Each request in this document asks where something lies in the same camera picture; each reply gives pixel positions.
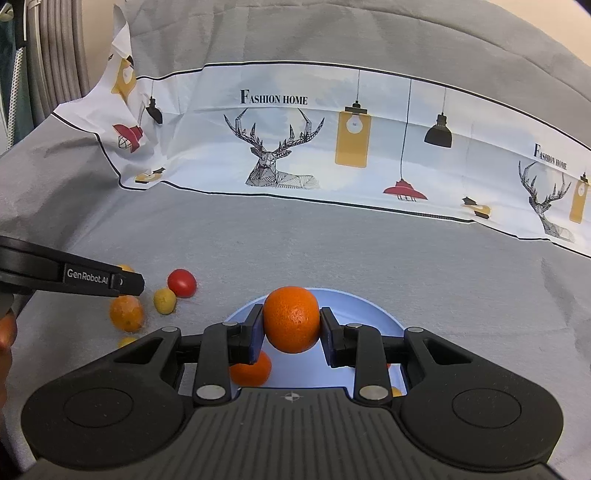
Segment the person's hand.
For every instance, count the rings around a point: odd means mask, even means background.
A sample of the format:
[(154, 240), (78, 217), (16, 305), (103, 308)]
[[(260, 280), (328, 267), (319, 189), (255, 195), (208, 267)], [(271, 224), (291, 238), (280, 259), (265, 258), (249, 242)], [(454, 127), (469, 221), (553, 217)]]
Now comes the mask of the person's hand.
[(12, 310), (0, 320), (0, 409), (7, 400), (6, 380), (12, 366), (12, 346), (17, 336), (16, 317)]

